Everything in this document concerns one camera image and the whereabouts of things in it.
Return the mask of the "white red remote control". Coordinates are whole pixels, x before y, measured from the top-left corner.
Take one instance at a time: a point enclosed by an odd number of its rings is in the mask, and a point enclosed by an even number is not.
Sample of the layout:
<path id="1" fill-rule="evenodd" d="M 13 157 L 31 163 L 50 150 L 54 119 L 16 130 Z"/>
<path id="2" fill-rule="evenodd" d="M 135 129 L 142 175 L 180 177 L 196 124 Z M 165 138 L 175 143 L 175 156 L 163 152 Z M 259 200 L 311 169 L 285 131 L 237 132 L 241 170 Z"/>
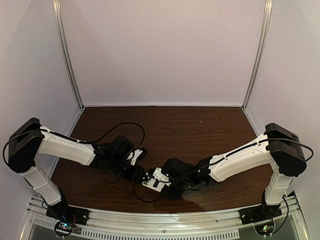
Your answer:
<path id="1" fill-rule="evenodd" d="M 156 178 L 149 178 L 146 181 L 142 182 L 142 185 L 146 188 L 149 188 L 155 192 L 161 193 L 165 186 L 169 187 L 171 182 L 168 180 L 160 180 Z"/>

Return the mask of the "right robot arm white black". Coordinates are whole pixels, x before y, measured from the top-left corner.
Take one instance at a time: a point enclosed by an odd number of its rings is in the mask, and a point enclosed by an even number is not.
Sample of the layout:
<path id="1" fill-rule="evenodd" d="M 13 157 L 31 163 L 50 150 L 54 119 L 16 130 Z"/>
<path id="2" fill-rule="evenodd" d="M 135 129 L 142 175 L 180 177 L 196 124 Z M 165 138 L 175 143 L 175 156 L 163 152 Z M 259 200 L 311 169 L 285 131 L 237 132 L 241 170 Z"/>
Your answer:
<path id="1" fill-rule="evenodd" d="M 185 191 L 216 185 L 247 170 L 276 164 L 270 182 L 263 191 L 261 205 L 245 209 L 246 214 L 266 221 L 279 215 L 286 190 L 293 179 L 306 170 L 310 158 L 305 157 L 304 149 L 314 153 L 311 147 L 300 142 L 295 133 L 276 123 L 269 123 L 265 126 L 265 132 L 251 142 L 224 154 L 206 157 L 196 165 L 178 158 L 168 159 L 161 169 L 161 173 L 168 177 L 168 182 L 160 193 L 178 200 Z"/>

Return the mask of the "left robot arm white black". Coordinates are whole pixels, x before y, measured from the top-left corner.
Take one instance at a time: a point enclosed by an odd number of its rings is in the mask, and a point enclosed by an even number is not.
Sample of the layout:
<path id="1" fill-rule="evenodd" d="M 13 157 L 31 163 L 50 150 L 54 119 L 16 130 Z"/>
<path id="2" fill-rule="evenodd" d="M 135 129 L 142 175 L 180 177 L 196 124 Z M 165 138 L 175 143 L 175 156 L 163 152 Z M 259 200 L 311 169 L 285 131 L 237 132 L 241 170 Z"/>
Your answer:
<path id="1" fill-rule="evenodd" d="M 147 176 L 137 161 L 147 153 L 145 148 L 135 147 L 121 135 L 102 144 L 98 140 L 83 141 L 52 131 L 40 124 L 38 118 L 32 117 L 9 137 L 3 146 L 2 158 L 43 198 L 56 219 L 67 222 L 74 213 L 63 191 L 37 163 L 37 155 L 55 156 L 89 168 L 111 170 L 121 178 L 140 184 Z"/>

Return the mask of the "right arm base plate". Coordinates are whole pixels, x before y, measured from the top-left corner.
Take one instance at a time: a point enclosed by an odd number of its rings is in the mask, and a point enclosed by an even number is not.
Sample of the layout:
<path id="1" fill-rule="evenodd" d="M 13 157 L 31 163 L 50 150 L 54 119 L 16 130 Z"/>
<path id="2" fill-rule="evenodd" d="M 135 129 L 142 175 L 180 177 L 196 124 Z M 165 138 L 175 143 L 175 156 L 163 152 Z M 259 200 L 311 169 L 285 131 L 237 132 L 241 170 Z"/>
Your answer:
<path id="1" fill-rule="evenodd" d="M 243 225 L 270 220 L 282 215 L 281 205 L 257 205 L 240 209 L 239 215 Z"/>

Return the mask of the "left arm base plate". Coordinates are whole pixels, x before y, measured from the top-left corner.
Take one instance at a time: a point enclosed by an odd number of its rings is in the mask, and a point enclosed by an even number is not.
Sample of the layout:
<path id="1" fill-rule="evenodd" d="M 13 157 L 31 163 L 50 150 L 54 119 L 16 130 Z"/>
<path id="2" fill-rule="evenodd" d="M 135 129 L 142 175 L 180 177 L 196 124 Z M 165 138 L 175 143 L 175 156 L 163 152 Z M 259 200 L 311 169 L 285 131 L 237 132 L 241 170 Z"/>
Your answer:
<path id="1" fill-rule="evenodd" d="M 74 225 L 86 225 L 89 210 L 73 206 L 49 206 L 46 216 Z"/>

